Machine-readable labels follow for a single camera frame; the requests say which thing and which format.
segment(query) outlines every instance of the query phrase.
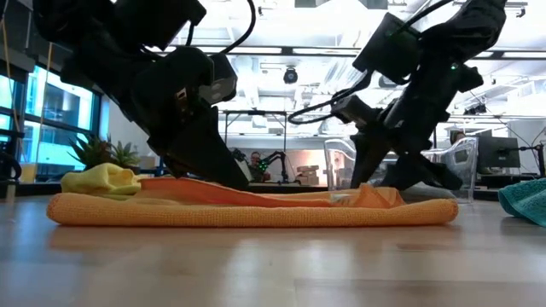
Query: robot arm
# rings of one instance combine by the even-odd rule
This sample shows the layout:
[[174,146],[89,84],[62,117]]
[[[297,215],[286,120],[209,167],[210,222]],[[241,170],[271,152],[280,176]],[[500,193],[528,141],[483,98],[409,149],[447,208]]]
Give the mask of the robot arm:
[[[255,8],[248,1],[251,31]],[[385,184],[404,189],[417,177],[431,177],[445,186],[460,185],[419,152],[430,148],[428,137],[436,124],[449,118],[445,110],[456,92],[483,82],[464,62],[496,42],[506,1],[468,0],[453,18],[423,33],[410,28],[411,22],[386,15],[353,63],[365,72],[362,82],[314,107],[332,105],[333,116],[357,123],[353,187],[368,180],[390,148],[400,157],[399,171],[387,177],[419,176]],[[432,7],[449,2],[440,0]],[[33,7],[40,34],[73,52],[61,80],[100,87],[149,135],[149,146],[175,177],[191,172],[232,188],[247,186],[218,134],[218,109],[213,106],[236,94],[237,77],[225,53],[206,56],[196,48],[178,47],[162,57],[146,49],[165,49],[187,22],[197,26],[206,14],[197,0],[33,0]],[[368,86],[373,71],[397,84],[409,83],[400,99],[384,110],[351,95]],[[301,124],[293,120],[301,113],[289,120]]]
[[175,177],[190,172],[247,186],[218,134],[213,106],[236,95],[226,54],[178,47],[163,57],[146,49],[165,49],[187,22],[199,24],[206,10],[197,0],[34,0],[33,7],[40,34],[73,52],[61,80],[97,85],[148,134]]
[[[441,0],[430,11],[449,2]],[[506,20],[506,2],[468,0],[450,20],[423,33],[410,27],[416,19],[404,23],[391,14],[385,16],[353,62],[365,73],[363,80],[328,102],[333,116],[344,123],[355,122],[358,128],[351,137],[357,150],[352,188],[367,182],[390,150],[398,160],[387,169],[381,185],[404,190],[423,181],[448,189],[461,187],[461,180],[445,165],[433,164],[421,151],[432,146],[428,138],[436,125],[449,119],[446,110],[457,91],[483,84],[477,69],[464,62],[498,40]],[[352,95],[369,85],[373,72],[396,84],[408,85],[401,97],[385,109],[372,108]]]
[[287,166],[286,166],[286,159],[287,155],[282,151],[275,151],[274,153],[270,154],[269,156],[261,159],[258,164],[258,168],[265,172],[267,168],[275,161],[277,160],[281,161],[281,176],[282,176],[282,182],[288,183],[288,174],[287,174]]

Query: ceiling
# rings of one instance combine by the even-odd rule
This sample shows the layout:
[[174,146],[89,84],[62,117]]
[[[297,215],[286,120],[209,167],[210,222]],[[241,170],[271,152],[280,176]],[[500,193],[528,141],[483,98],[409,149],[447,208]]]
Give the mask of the ceiling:
[[[325,101],[335,91],[351,86],[359,78],[359,72],[351,66],[352,56],[324,56],[312,48],[360,49],[365,46],[386,11],[366,9],[358,0],[316,1],[315,8],[301,8],[301,0],[257,0],[255,5],[261,8],[261,15],[252,35],[242,45],[248,49],[229,56],[239,77],[238,96],[233,101],[221,103],[221,109],[257,108],[291,112]],[[391,0],[388,11],[407,20],[435,1]],[[207,16],[195,28],[192,45],[203,49],[207,46],[226,46],[247,29],[250,11],[246,1],[200,2],[207,9]],[[519,9],[507,9],[508,20],[495,49],[546,52],[546,32],[538,30],[546,26],[543,21],[546,1],[526,2],[526,14],[521,18],[515,16]],[[424,30],[443,22],[458,8],[448,4],[422,19],[415,27]],[[187,36],[188,29],[184,28],[172,44],[184,45]],[[263,48],[254,51],[260,55],[253,55],[250,47],[259,46]],[[276,55],[271,52],[270,47],[285,46],[304,47],[308,55]],[[532,94],[541,94],[543,80],[546,79],[546,61],[541,60],[469,61],[468,65],[479,69],[485,85],[472,93],[458,94],[450,106],[454,114],[462,114],[466,107],[475,105],[479,100],[486,101],[494,113],[520,114],[521,110],[514,99],[529,92],[521,88],[532,87]],[[287,67],[296,69],[299,75],[296,84],[283,82]],[[374,76],[370,87],[359,93],[372,106],[386,105],[403,90],[402,87],[380,87],[379,79],[379,75]],[[533,111],[527,112],[530,113],[527,115],[536,115]]]

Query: window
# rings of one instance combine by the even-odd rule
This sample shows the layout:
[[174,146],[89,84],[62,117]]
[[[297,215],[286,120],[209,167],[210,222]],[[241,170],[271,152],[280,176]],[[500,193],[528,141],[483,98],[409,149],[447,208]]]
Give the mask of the window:
[[0,75],[0,107],[11,108],[15,92],[15,81]]
[[[11,117],[8,115],[0,114],[0,129],[9,130],[11,128]],[[0,135],[0,142],[7,142],[8,136]]]
[[84,165],[76,156],[70,140],[84,139],[78,132],[42,126],[42,139],[38,146],[40,123],[25,121],[25,138],[20,160],[25,163],[38,162],[37,181],[58,181],[68,171],[82,171]]
[[28,74],[25,103],[20,162],[38,164],[37,182],[58,182],[68,171],[82,171],[84,165],[71,156],[76,154],[70,141],[98,132],[100,96],[36,67]]
[[56,74],[36,67],[28,76],[25,113],[40,117],[45,106],[44,119],[90,130],[93,96],[91,91],[64,84]]

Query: folded towel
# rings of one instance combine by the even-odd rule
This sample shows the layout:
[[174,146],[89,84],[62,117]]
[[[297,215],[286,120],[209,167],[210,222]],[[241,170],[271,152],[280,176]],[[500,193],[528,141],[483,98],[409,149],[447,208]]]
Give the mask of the folded towel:
[[546,178],[501,188],[498,199],[506,213],[546,227]]
[[132,195],[140,190],[138,179],[131,170],[104,163],[80,173],[67,173],[61,179],[61,191],[91,195]]
[[191,179],[142,180],[128,200],[58,194],[47,215],[80,226],[157,227],[363,227],[448,223],[458,213],[454,200],[405,205],[393,188],[333,193],[252,194]]

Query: person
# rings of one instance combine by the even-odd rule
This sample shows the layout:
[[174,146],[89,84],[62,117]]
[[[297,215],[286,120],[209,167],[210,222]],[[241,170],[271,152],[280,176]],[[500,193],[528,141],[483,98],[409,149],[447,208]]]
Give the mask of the person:
[[451,145],[455,144],[456,142],[458,142],[459,140],[461,140],[462,138],[465,138],[465,137],[467,137],[467,135],[465,135],[464,132],[462,132],[460,130],[453,133],[451,135],[451,139],[450,139]]
[[258,168],[259,162],[261,160],[261,154],[257,151],[250,154],[250,165],[248,169],[253,176],[253,182],[266,182],[271,179],[271,174],[269,172],[264,172]]

